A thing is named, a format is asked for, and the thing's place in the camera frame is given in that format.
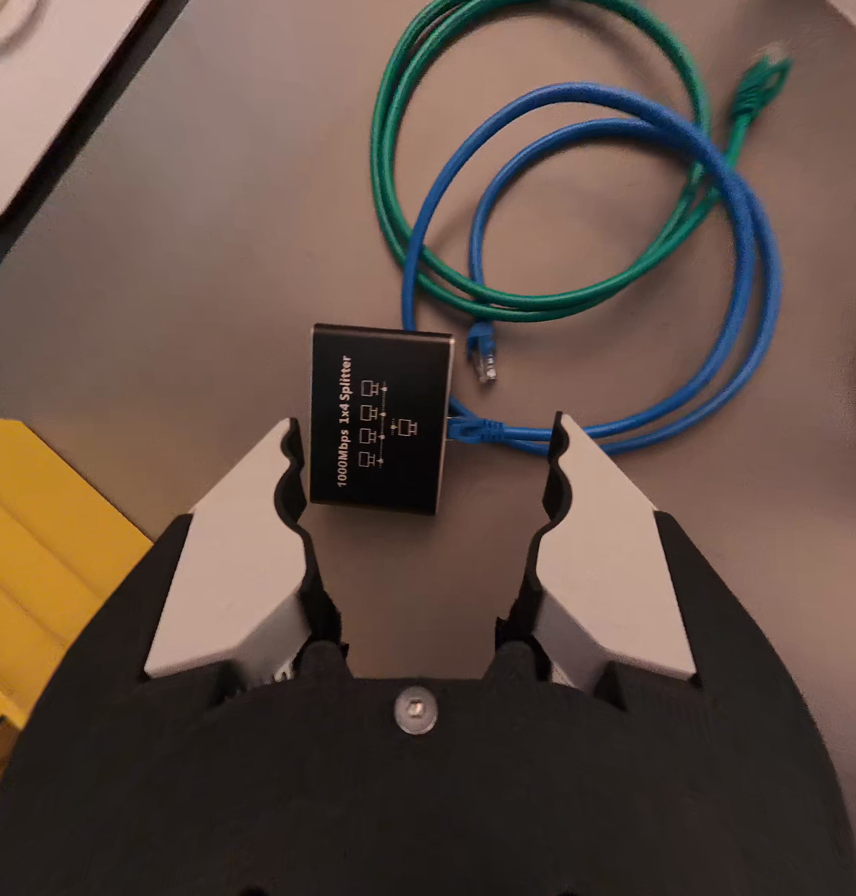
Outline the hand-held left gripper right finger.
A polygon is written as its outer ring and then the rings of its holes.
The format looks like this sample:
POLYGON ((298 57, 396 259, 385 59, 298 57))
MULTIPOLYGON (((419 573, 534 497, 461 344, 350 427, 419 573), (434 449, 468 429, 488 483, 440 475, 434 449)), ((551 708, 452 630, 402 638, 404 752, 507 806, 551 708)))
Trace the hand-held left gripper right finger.
POLYGON ((534 650, 539 678, 592 690, 612 662, 696 674, 657 508, 568 414, 556 415, 519 595, 499 628, 534 650))

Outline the black ethernet splitter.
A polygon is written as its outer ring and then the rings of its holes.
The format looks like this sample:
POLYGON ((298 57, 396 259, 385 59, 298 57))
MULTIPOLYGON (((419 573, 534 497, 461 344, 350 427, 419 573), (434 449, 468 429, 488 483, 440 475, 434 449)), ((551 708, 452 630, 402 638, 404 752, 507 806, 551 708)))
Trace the black ethernet splitter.
POLYGON ((313 326, 313 503, 436 512, 454 349, 447 333, 313 326))

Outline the white board stand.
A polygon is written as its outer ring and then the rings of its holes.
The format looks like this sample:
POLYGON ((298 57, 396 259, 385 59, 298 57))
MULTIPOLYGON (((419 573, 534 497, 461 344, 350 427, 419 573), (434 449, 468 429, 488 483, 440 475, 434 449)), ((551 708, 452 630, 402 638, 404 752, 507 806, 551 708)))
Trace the white board stand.
POLYGON ((0 1, 0 217, 148 5, 0 1))

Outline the yellow plastic bin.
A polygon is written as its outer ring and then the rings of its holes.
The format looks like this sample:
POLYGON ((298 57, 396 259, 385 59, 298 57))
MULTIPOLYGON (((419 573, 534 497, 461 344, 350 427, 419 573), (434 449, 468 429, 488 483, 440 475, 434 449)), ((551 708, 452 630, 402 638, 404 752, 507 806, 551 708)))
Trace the yellow plastic bin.
POLYGON ((0 779, 67 650, 151 544, 28 426, 0 419, 0 779))

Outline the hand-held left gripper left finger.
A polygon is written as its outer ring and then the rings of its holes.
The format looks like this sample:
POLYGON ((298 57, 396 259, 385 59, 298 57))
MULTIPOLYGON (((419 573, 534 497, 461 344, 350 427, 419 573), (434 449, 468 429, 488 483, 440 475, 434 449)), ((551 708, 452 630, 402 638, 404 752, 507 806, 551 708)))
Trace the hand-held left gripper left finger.
POLYGON ((298 421, 281 420, 201 498, 144 666, 152 679, 227 664, 242 688, 292 678, 341 642, 311 536, 298 421))

